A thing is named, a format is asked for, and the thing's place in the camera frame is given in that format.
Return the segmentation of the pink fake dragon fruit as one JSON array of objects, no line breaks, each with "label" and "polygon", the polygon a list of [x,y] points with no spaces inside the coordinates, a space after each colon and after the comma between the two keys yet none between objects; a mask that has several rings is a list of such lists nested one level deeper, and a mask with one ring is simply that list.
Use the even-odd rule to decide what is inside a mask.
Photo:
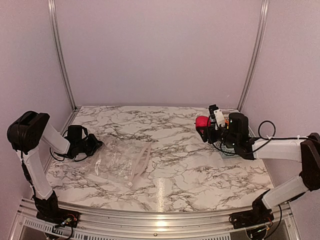
[{"label": "pink fake dragon fruit", "polygon": [[200,128],[207,128],[211,126],[211,121],[208,116],[198,116],[195,119],[195,128],[200,129]]}]

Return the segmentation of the clear zip top bag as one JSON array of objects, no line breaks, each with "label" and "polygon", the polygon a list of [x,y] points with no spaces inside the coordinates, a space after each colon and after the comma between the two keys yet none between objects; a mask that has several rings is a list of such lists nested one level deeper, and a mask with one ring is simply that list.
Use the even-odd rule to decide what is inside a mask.
[{"label": "clear zip top bag", "polygon": [[150,142],[105,136],[96,160],[91,162],[92,171],[98,177],[131,188],[146,171],[151,150]]}]

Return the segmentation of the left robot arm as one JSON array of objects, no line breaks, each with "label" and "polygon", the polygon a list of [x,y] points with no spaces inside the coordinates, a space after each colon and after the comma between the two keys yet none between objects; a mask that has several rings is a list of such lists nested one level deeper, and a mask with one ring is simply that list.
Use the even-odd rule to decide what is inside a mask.
[{"label": "left robot arm", "polygon": [[7,130],[7,139],[20,158],[38,212],[53,223],[60,222],[63,211],[42,167],[39,143],[43,141],[57,156],[73,160],[81,154],[93,156],[103,142],[81,125],[70,125],[66,135],[61,135],[50,124],[49,114],[35,111],[27,111],[13,122]]}]

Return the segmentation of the light blue perforated basket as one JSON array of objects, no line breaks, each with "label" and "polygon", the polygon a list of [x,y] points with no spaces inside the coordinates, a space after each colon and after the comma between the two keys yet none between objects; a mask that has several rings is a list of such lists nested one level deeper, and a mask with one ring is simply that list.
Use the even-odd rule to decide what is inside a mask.
[{"label": "light blue perforated basket", "polygon": [[228,129],[220,129],[217,139],[226,146],[227,150],[231,150],[229,154],[237,155],[245,160],[255,159],[248,131],[232,133]]}]

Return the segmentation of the front aluminium rail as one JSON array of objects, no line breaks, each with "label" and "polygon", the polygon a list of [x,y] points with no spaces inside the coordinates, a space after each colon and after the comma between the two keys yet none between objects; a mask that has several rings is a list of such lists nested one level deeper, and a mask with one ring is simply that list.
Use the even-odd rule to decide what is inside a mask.
[{"label": "front aluminium rail", "polygon": [[301,239],[289,204],[273,209],[272,223],[234,229],[230,214],[249,207],[195,212],[146,212],[103,209],[60,202],[60,207],[79,212],[74,229],[54,229],[54,224],[36,218],[30,199],[22,199],[9,234],[10,240],[43,240],[54,237],[74,240],[248,240],[267,226],[268,240]]}]

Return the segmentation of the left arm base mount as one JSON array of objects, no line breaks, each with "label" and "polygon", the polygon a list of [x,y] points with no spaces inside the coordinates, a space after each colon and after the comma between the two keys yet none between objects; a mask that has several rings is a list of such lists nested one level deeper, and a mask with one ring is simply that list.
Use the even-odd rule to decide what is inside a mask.
[{"label": "left arm base mount", "polygon": [[67,226],[72,228],[77,227],[79,217],[80,213],[78,211],[62,208],[59,209],[57,215],[53,215],[52,213],[45,215],[39,211],[36,214],[37,219],[56,224],[58,227]]}]

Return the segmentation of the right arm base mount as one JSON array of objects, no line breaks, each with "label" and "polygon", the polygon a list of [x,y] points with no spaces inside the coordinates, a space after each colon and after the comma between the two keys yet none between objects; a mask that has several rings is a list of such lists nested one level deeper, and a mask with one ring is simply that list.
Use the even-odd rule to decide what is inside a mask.
[{"label": "right arm base mount", "polygon": [[241,229],[270,223],[274,220],[274,215],[271,210],[267,210],[265,213],[246,210],[232,213],[228,220],[233,225],[234,229]]}]

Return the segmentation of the right aluminium frame post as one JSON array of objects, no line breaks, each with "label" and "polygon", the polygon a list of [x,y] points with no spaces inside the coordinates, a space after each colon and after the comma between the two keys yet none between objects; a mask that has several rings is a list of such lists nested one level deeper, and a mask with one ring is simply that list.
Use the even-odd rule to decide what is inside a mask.
[{"label": "right aluminium frame post", "polygon": [[265,36],[269,5],[270,5],[269,0],[261,1],[260,15],[258,20],[256,38],[253,46],[253,52],[252,52],[251,60],[249,63],[248,71],[246,74],[246,78],[244,81],[244,86],[237,104],[237,110],[239,112],[241,112],[244,109],[245,102],[249,94],[250,86],[254,79],[255,69],[257,66],[259,54],[260,54],[260,51],[263,45],[264,36]]}]

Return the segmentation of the aluminium frame post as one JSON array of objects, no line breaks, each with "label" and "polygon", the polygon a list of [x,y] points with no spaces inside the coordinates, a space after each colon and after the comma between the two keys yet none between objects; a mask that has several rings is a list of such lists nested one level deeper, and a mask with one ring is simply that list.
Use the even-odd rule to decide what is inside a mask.
[{"label": "aluminium frame post", "polygon": [[260,15],[258,20],[256,38],[253,46],[253,52],[252,52],[251,60],[249,63],[248,71],[246,74],[246,78],[244,81],[244,86],[237,104],[237,110],[239,112],[241,112],[244,109],[245,102],[249,94],[250,86],[254,79],[255,69],[257,66],[259,54],[260,54],[260,51],[263,45],[264,36],[265,36],[269,5],[270,5],[269,0],[261,1]]},{"label": "aluminium frame post", "polygon": [[75,98],[72,93],[71,84],[69,81],[69,76],[67,72],[67,67],[64,60],[64,54],[63,54],[63,48],[60,38],[60,32],[59,32],[59,24],[58,24],[58,17],[57,17],[57,9],[56,9],[56,1],[55,0],[48,0],[48,11],[49,11],[49,18],[50,18],[50,24],[52,28],[52,35],[53,35],[53,41],[55,45],[55,50],[57,54],[57,60],[59,64],[59,69],[62,76],[63,85],[65,87],[67,99],[70,105],[71,110],[74,112],[77,110]]}]

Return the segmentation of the left aluminium frame post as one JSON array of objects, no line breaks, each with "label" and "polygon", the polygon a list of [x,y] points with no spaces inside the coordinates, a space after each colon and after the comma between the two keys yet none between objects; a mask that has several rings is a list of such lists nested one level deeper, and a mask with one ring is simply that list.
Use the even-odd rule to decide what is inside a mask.
[{"label": "left aluminium frame post", "polygon": [[60,38],[60,32],[59,32],[59,24],[58,24],[58,17],[57,17],[57,9],[56,9],[56,1],[55,0],[48,0],[48,11],[49,11],[49,18],[50,18],[50,24],[52,28],[52,35],[53,35],[53,41],[55,45],[55,50],[57,54],[57,60],[59,64],[59,69],[62,76],[63,85],[65,87],[67,99],[70,105],[71,110],[74,112],[77,110],[75,98],[72,93],[71,84],[69,81],[69,76],[67,72],[67,67],[64,60],[64,54],[63,54],[63,48]]}]

